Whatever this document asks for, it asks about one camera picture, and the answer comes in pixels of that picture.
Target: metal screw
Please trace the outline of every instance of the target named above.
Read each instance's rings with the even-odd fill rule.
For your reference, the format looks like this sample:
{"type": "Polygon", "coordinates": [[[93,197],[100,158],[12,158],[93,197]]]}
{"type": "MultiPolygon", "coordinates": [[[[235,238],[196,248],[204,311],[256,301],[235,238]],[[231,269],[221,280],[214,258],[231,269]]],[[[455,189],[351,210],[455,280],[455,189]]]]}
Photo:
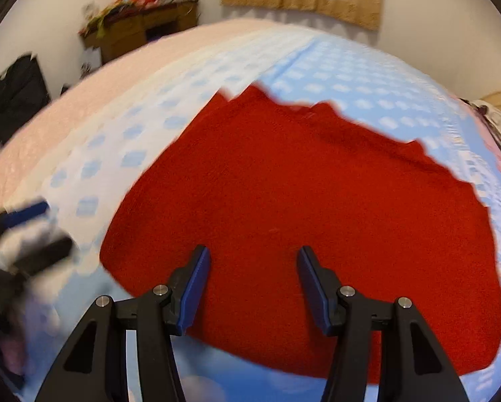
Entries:
{"type": "Polygon", "coordinates": [[[98,299],[96,299],[96,305],[99,307],[105,307],[109,302],[109,296],[100,296],[98,299]]]}
{"type": "Polygon", "coordinates": [[[409,298],[404,297],[404,296],[397,299],[397,303],[403,308],[412,307],[412,301],[409,298]]]}
{"type": "Polygon", "coordinates": [[[351,296],[354,296],[354,294],[356,293],[356,290],[353,289],[351,286],[343,286],[340,288],[340,293],[343,296],[351,297],[351,296]]]}
{"type": "Polygon", "coordinates": [[[168,287],[164,286],[163,284],[160,284],[159,286],[153,288],[153,292],[155,295],[163,296],[168,293],[168,287]]]}

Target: folded red garment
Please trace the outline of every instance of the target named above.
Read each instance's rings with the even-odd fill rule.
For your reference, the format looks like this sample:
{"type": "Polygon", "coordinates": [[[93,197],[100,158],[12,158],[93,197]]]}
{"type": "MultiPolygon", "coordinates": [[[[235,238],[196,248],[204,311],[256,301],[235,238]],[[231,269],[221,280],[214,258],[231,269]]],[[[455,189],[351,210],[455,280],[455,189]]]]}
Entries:
{"type": "Polygon", "coordinates": [[[281,106],[256,86],[215,95],[126,195],[100,257],[140,295],[199,243],[212,266],[189,334],[250,361],[327,376],[335,340],[305,306],[303,245],[368,297],[412,298],[458,373],[498,350],[495,248],[472,186],[329,104],[281,106]]]}

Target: blue and white patterned bedsheet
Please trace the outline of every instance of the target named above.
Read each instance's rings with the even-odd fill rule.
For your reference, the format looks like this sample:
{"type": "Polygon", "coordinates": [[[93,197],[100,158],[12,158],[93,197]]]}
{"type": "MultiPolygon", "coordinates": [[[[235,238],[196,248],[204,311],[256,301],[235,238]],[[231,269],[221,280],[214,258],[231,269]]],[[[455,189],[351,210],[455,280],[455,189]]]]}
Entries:
{"type": "MultiPolygon", "coordinates": [[[[24,400],[34,400],[62,343],[97,296],[128,297],[98,261],[126,191],[220,87],[238,93],[256,79],[281,101],[330,100],[362,125],[399,140],[421,139],[428,155],[474,183],[490,207],[501,273],[501,172],[460,101],[401,60],[363,45],[305,29],[265,33],[160,85],[76,147],[44,182],[38,193],[52,207],[46,227],[70,232],[80,252],[51,304],[29,303],[24,400]]],[[[131,400],[139,401],[135,349],[129,337],[128,382],[131,400]]],[[[325,384],[248,363],[189,337],[174,338],[174,351],[189,402],[310,402],[320,400],[325,384]]],[[[501,348],[489,368],[462,380],[472,402],[487,402],[501,384],[501,348]]],[[[377,386],[369,386],[366,401],[376,395],[377,386]]]]}

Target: blue gripper pad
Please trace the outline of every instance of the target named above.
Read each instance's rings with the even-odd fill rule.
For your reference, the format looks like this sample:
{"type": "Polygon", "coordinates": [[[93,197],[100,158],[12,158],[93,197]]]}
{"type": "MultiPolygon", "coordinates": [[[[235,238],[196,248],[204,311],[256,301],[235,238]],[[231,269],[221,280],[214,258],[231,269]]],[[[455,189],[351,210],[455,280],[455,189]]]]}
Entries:
{"type": "Polygon", "coordinates": [[[308,246],[299,250],[297,271],[316,325],[328,337],[338,335],[346,317],[345,309],[338,303],[338,277],[334,271],[321,267],[308,246]]]}
{"type": "Polygon", "coordinates": [[[17,212],[7,213],[4,219],[6,228],[14,228],[22,223],[26,223],[35,217],[42,216],[49,209],[50,205],[46,201],[37,202],[17,212]]]}
{"type": "Polygon", "coordinates": [[[199,245],[185,267],[176,269],[169,281],[172,289],[171,306],[164,320],[172,335],[183,335],[192,325],[210,271],[210,251],[199,245]]]}

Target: black bag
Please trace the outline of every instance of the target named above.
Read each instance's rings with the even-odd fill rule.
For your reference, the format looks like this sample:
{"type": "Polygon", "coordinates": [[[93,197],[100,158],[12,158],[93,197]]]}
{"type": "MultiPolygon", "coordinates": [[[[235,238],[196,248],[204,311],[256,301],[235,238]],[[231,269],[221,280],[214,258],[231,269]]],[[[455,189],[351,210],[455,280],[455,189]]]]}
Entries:
{"type": "Polygon", "coordinates": [[[13,134],[50,102],[38,60],[31,54],[18,58],[0,77],[0,142],[13,134]]]}

